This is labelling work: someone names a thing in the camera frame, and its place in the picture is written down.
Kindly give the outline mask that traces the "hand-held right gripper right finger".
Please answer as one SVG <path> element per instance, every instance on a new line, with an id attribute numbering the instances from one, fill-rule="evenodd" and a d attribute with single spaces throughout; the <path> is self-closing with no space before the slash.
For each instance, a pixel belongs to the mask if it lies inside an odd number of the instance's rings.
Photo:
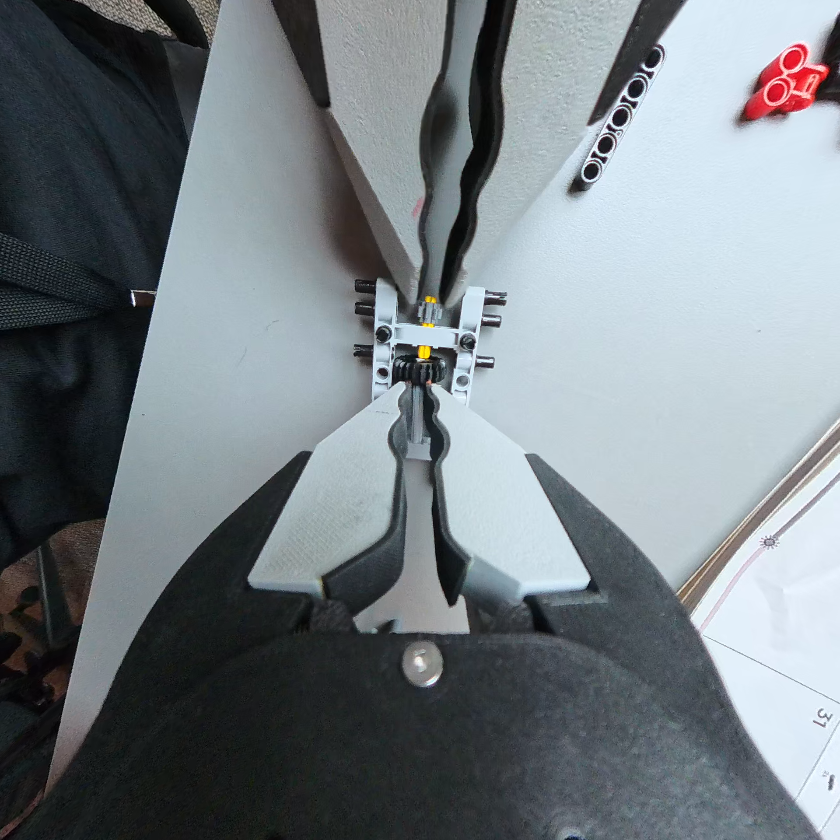
<path id="1" fill-rule="evenodd" d="M 437 575 L 450 605 L 582 592 L 591 582 L 524 449 L 440 385 L 425 418 Z"/>

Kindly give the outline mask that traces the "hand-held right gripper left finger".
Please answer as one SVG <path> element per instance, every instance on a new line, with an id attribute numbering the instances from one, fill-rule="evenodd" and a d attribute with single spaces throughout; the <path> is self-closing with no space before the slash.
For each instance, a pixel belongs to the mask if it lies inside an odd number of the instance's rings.
<path id="1" fill-rule="evenodd" d="M 338 601 L 352 616 L 393 588 L 404 562 L 410 405 L 410 385 L 394 385 L 308 455 L 248 575 L 253 588 Z"/>

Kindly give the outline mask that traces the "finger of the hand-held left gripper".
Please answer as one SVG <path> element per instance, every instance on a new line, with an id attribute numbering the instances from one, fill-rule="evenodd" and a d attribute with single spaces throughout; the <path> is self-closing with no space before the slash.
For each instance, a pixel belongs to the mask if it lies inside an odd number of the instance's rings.
<path id="1" fill-rule="evenodd" d="M 489 2 L 479 119 L 444 258 L 455 302 L 579 143 L 639 2 Z"/>
<path id="2" fill-rule="evenodd" d="M 464 145 L 472 2 L 318 1 L 328 126 L 391 277 L 434 295 L 429 217 Z"/>

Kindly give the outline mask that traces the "grey lego frame gear assembly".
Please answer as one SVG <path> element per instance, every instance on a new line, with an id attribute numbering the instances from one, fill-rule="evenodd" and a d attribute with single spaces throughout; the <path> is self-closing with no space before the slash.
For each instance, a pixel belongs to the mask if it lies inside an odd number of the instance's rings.
<path id="1" fill-rule="evenodd" d="M 353 347 L 371 363 L 371 405 L 331 435 L 341 464 L 377 480 L 393 480 L 408 459 L 509 470 L 522 448 L 470 407 L 476 374 L 496 365 L 481 341 L 501 326 L 507 294 L 469 287 L 450 318 L 434 297 L 401 313 L 390 280 L 357 280 L 354 289 L 363 297 L 355 313 L 372 323 L 371 342 Z"/>

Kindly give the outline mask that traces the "black lego beam with holes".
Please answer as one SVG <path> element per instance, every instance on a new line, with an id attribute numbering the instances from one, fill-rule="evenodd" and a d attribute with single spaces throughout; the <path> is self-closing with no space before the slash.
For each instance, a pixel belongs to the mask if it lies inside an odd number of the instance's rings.
<path id="1" fill-rule="evenodd" d="M 573 192 L 587 191 L 602 178 L 617 146 L 627 133 L 638 107 L 660 72 L 665 57 L 665 48 L 660 44 L 655 44 L 638 65 L 635 73 L 622 89 L 616 104 L 607 114 L 590 152 L 571 185 Z"/>

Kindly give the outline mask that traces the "red lego connector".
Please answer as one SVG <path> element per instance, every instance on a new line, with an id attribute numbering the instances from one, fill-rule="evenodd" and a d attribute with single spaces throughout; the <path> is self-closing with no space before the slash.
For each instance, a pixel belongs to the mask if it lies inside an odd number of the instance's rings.
<path id="1" fill-rule="evenodd" d="M 773 58 L 758 78 L 758 87 L 742 110 L 754 121 L 773 113 L 801 111 L 813 105 L 818 88 L 829 73 L 824 64 L 811 63 L 806 43 L 793 43 Z"/>

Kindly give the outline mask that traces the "black and grey lego piece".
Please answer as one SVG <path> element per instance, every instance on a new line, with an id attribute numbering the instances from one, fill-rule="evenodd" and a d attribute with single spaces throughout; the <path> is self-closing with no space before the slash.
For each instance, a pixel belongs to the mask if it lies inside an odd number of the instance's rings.
<path id="1" fill-rule="evenodd" d="M 828 74 L 817 89 L 815 99 L 818 101 L 839 102 L 839 31 L 840 17 L 837 15 L 821 57 L 821 63 L 828 67 Z"/>

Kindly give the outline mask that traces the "white paper pad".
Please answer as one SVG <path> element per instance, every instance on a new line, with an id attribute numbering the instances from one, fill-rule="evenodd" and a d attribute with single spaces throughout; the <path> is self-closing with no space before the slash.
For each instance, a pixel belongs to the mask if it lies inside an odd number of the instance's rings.
<path id="1" fill-rule="evenodd" d="M 839 423 L 678 596 L 768 765 L 839 838 Z"/>

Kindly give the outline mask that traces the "black backpack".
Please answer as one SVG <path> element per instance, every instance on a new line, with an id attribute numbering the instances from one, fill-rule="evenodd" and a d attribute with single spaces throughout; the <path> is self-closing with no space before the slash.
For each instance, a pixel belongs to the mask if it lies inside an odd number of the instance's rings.
<path id="1" fill-rule="evenodd" d="M 1 3 L 1 563 L 109 509 L 208 42 Z"/>

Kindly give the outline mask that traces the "black chair base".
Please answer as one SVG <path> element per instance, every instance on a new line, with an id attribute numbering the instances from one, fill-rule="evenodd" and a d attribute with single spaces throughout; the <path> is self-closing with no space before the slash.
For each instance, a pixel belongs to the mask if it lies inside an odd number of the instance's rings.
<path id="1" fill-rule="evenodd" d="M 67 692 L 81 622 L 71 609 L 50 541 L 2 573 L 2 702 L 42 715 Z"/>

